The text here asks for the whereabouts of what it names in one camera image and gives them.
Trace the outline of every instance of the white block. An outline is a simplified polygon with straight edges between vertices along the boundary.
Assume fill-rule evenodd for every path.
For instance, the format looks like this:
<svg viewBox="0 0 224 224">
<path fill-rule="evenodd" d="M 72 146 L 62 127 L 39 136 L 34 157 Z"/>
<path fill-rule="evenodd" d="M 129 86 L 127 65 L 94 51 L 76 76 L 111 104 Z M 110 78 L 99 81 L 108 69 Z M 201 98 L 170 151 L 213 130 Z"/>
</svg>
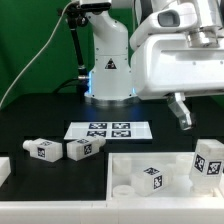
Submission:
<svg viewBox="0 0 224 224">
<path fill-rule="evenodd" d="M 8 157 L 0 158 L 0 186 L 4 183 L 6 178 L 11 173 L 10 162 Z"/>
<path fill-rule="evenodd" d="M 137 194 L 148 196 L 167 187 L 172 182 L 172 179 L 171 167 L 152 164 L 148 168 L 132 174 L 131 186 Z"/>
<path fill-rule="evenodd" d="M 105 144 L 105 141 L 91 136 L 72 141 L 67 143 L 67 156 L 78 161 L 98 153 L 100 146 L 103 144 Z"/>
<path fill-rule="evenodd" d="M 25 141 L 23 148 L 30 151 L 31 157 L 48 162 L 55 162 L 63 156 L 62 144 L 46 139 L 39 138 L 34 141 Z"/>
<path fill-rule="evenodd" d="M 190 172 L 192 190 L 198 195 L 219 187 L 223 167 L 224 144 L 216 139 L 198 140 Z"/>
<path fill-rule="evenodd" d="M 191 154 L 179 154 L 176 156 L 176 174 L 189 175 L 194 156 Z"/>
<path fill-rule="evenodd" d="M 113 172 L 117 175 L 129 175 L 131 173 L 131 157 L 117 155 L 113 158 Z"/>
</svg>

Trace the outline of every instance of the black and white pattern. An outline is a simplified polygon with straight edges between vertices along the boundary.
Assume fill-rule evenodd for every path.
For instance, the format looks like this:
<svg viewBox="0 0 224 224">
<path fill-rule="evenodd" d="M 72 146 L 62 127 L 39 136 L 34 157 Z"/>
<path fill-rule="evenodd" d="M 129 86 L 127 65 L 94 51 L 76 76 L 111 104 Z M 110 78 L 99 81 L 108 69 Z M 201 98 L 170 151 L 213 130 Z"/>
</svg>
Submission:
<svg viewBox="0 0 224 224">
<path fill-rule="evenodd" d="M 221 162 L 209 162 L 207 175 L 218 175 L 221 169 Z"/>
<path fill-rule="evenodd" d="M 130 129 L 131 125 L 130 123 L 113 123 L 112 128 L 113 129 Z"/>
<path fill-rule="evenodd" d="M 107 123 L 90 123 L 89 129 L 107 129 Z"/>
<path fill-rule="evenodd" d="M 197 155 L 195 159 L 194 167 L 202 173 L 204 170 L 204 166 L 205 166 L 205 159 Z"/>
<path fill-rule="evenodd" d="M 131 131 L 112 131 L 111 137 L 113 138 L 127 138 L 131 137 Z"/>
<path fill-rule="evenodd" d="M 87 141 L 86 139 L 80 139 L 80 140 L 77 140 L 77 142 L 80 143 L 80 144 L 86 144 L 89 141 Z"/>
<path fill-rule="evenodd" d="M 41 158 L 45 158 L 45 149 L 37 148 L 38 156 Z"/>
<path fill-rule="evenodd" d="M 92 152 L 92 145 L 85 145 L 84 146 L 84 155 L 88 155 Z"/>
<path fill-rule="evenodd" d="M 163 186 L 163 177 L 162 175 L 161 176 L 158 176 L 158 177 L 155 177 L 154 178 L 154 190 L 160 188 Z"/>
<path fill-rule="evenodd" d="M 45 141 L 45 142 L 42 142 L 40 145 L 42 146 L 48 146 L 48 145 L 51 145 L 52 142 L 49 142 L 49 141 Z"/>
<path fill-rule="evenodd" d="M 106 131 L 88 131 L 87 132 L 87 136 L 92 136 L 92 137 L 96 137 L 96 136 L 106 137 L 106 134 L 107 134 Z"/>
<path fill-rule="evenodd" d="M 149 175 L 154 175 L 156 173 L 159 173 L 159 170 L 153 168 L 153 167 L 150 167 L 148 168 L 147 170 L 144 170 L 145 173 L 149 174 Z"/>
</svg>

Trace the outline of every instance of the black cable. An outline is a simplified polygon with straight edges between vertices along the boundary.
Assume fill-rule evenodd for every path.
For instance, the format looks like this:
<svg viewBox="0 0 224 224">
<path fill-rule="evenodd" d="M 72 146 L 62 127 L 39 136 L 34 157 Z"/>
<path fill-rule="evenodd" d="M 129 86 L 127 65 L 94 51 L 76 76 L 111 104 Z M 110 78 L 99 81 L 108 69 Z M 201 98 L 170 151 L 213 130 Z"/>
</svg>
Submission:
<svg viewBox="0 0 224 224">
<path fill-rule="evenodd" d="M 58 87 L 53 91 L 53 93 L 58 93 L 60 89 L 67 87 L 67 86 L 68 86 L 68 85 L 67 85 L 68 83 L 71 83 L 71 82 L 73 82 L 73 81 L 78 81 L 78 80 L 79 80 L 78 78 L 72 78 L 72 79 L 68 79 L 68 80 L 66 80 L 66 81 L 63 82 L 60 86 L 58 86 Z"/>
</svg>

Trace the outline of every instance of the white plastic tray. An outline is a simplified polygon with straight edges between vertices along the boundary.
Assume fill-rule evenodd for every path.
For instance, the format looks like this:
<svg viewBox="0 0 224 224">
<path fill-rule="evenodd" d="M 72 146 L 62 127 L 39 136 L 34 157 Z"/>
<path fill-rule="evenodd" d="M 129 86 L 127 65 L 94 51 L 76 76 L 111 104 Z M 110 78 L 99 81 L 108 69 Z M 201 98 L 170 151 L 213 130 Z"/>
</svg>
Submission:
<svg viewBox="0 0 224 224">
<path fill-rule="evenodd" d="M 170 198 L 172 200 L 177 198 L 194 199 L 190 193 L 192 182 L 189 179 L 189 175 L 181 175 L 176 170 L 176 156 L 177 155 L 191 155 L 193 153 L 111 153 L 109 155 L 108 163 L 108 180 L 107 180 L 107 200 L 116 200 L 113 197 L 113 188 L 119 185 L 130 185 L 130 175 L 116 175 L 113 173 L 113 158 L 115 156 L 128 156 L 132 161 L 132 172 L 138 172 L 149 168 L 150 164 L 160 163 L 163 165 L 169 165 L 173 169 L 173 182 L 168 187 L 155 192 L 147 197 L 142 197 L 135 193 L 132 199 L 150 200 L 151 198 Z M 221 200 L 224 202 L 224 177 L 222 177 L 221 185 L 219 188 L 214 189 L 214 197 L 212 199 Z"/>
</svg>

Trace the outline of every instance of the white plastic housing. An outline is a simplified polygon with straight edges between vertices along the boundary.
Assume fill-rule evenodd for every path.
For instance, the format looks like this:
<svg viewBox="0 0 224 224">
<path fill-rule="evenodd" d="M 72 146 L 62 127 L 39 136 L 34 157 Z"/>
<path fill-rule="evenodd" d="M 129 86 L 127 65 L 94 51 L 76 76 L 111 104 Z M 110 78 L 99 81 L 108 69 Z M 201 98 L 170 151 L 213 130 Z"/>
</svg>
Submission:
<svg viewBox="0 0 224 224">
<path fill-rule="evenodd" d="M 218 187 L 223 167 L 224 144 L 216 139 L 199 139 L 190 172 L 194 188 L 203 191 Z"/>
<path fill-rule="evenodd" d="M 63 156 L 61 143 L 42 138 L 38 138 L 34 141 L 25 141 L 23 143 L 23 148 L 30 152 L 31 157 L 48 162 L 55 162 Z"/>
<path fill-rule="evenodd" d="M 105 141 L 102 141 L 102 139 L 87 136 L 67 143 L 67 156 L 68 158 L 78 161 L 98 153 L 100 146 L 104 144 Z"/>
<path fill-rule="evenodd" d="M 170 185 L 173 180 L 172 169 L 162 164 L 149 164 L 144 170 L 133 173 L 131 186 L 141 196 L 149 196 Z"/>
<path fill-rule="evenodd" d="M 189 48 L 184 34 L 152 35 L 132 56 L 136 94 L 161 99 L 183 92 L 185 96 L 223 94 L 224 40 L 219 48 Z"/>
<path fill-rule="evenodd" d="M 11 167 L 8 157 L 0 157 L 0 187 L 11 173 Z"/>
<path fill-rule="evenodd" d="M 113 158 L 113 172 L 116 175 L 131 174 L 131 157 L 125 155 L 117 155 Z"/>
</svg>

